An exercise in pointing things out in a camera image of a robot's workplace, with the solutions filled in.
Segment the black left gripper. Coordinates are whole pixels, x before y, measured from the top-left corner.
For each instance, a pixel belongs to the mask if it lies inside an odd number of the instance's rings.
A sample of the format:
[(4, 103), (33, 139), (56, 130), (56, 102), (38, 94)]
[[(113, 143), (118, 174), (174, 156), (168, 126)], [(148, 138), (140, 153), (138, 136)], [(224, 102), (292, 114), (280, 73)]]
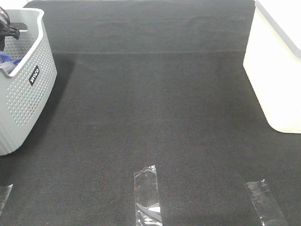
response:
[(5, 48), (5, 38), (13, 37), (16, 40), (20, 37), (20, 31), (11, 26), (9, 14), (2, 7), (0, 8), (0, 50)]

